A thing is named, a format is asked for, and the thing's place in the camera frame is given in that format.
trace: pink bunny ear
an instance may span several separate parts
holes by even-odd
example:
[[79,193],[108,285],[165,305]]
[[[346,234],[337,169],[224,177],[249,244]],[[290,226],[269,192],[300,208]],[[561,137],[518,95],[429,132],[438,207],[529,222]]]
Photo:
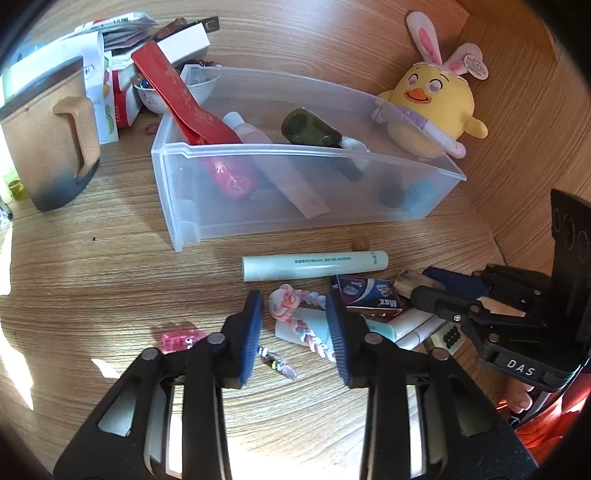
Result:
[[441,52],[433,23],[423,12],[410,12],[407,15],[408,30],[421,55],[428,63],[441,65]]
[[482,62],[482,50],[478,45],[473,43],[464,43],[460,45],[451,57],[443,64],[445,68],[450,69],[456,75],[464,75],[468,73],[468,69],[464,65],[464,58],[466,55],[472,55]]

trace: plastic storage bin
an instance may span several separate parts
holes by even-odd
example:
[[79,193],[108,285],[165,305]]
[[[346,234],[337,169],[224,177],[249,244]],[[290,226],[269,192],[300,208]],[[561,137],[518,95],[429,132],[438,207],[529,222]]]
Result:
[[[191,70],[198,68],[183,70],[188,85]],[[203,238],[425,217],[466,176],[444,154],[420,161],[397,146],[385,124],[372,120],[379,102],[368,93],[322,80],[224,67],[202,107],[219,118],[237,111],[274,143],[190,146],[172,116],[164,115],[152,146],[152,163],[174,249],[180,251]],[[288,144],[281,135],[281,123],[300,107],[344,136],[363,142],[371,153]],[[390,118],[406,121],[392,105],[383,108],[389,109]],[[233,162],[247,157],[252,161],[254,156],[257,162],[286,159],[330,211],[304,217],[262,173],[259,187],[249,198],[226,197],[200,159],[227,156]],[[342,173],[343,166],[359,170],[362,177],[351,180]]]

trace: plush toy tag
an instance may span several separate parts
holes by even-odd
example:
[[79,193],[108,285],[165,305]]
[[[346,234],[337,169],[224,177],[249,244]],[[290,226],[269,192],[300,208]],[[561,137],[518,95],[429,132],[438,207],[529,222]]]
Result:
[[479,80],[486,80],[488,78],[488,69],[482,60],[479,60],[474,55],[466,55],[464,57],[464,66],[466,70]]

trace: cream tube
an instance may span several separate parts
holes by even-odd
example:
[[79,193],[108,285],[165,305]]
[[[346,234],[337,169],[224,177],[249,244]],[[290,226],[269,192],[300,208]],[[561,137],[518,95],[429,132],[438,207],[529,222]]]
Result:
[[340,252],[297,255],[242,257],[244,281],[294,280],[330,277],[331,275],[374,272],[388,266],[388,254],[375,252]]
[[412,332],[415,328],[419,327],[419,325],[425,323],[432,316],[432,313],[412,308],[395,316],[388,322],[388,324],[394,327],[396,338],[402,338]]
[[404,350],[412,350],[427,340],[444,323],[445,320],[442,320],[437,315],[433,315],[425,323],[419,325],[419,327],[398,340],[396,345]]

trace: red envelope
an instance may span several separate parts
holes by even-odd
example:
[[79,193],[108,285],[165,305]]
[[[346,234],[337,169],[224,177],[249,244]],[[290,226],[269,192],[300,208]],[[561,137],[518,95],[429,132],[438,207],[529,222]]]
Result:
[[[160,94],[190,145],[242,143],[236,132],[197,104],[188,87],[162,50],[151,41],[131,58],[150,85]],[[258,176],[249,157],[204,157],[200,159],[224,195],[244,198],[258,187]]]
[[190,145],[242,143],[234,130],[197,104],[155,41],[146,43],[131,58],[168,105]]

